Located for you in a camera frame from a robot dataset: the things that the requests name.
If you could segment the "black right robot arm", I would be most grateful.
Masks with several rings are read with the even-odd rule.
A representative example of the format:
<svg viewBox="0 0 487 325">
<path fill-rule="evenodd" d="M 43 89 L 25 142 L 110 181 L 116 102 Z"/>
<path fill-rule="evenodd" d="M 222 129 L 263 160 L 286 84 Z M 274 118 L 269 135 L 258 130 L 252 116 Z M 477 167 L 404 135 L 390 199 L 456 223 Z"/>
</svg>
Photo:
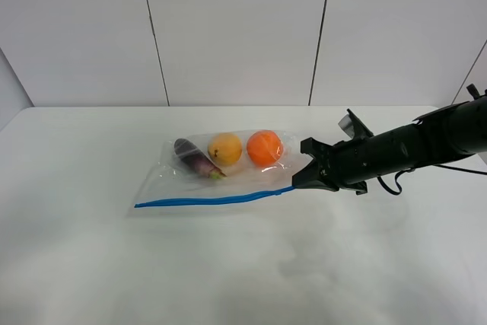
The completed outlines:
<svg viewBox="0 0 487 325">
<path fill-rule="evenodd" d="M 367 193 L 367 181 L 463 160 L 486 150 L 486 96 L 427 113 L 409 125 L 375 135 L 351 111 L 339 122 L 348 141 L 328 145 L 308 138 L 311 162 L 292 177 L 295 189 Z"/>
</svg>

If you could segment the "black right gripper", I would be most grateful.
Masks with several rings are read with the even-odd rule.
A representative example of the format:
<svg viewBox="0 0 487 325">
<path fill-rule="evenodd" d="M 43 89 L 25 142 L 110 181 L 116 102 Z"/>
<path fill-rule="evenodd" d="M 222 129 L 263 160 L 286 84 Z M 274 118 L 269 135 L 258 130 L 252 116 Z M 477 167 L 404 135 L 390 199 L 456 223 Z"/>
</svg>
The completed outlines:
<svg viewBox="0 0 487 325">
<path fill-rule="evenodd" d="M 368 186 L 364 178 L 356 177 L 360 172 L 357 146 L 357 142 L 328 145 L 311 137 L 302 140 L 300 152 L 312 158 L 323 158 L 323 165 L 319 161 L 311 161 L 293 175 L 292 186 L 300 190 L 351 190 L 356 195 L 367 193 Z"/>
</svg>

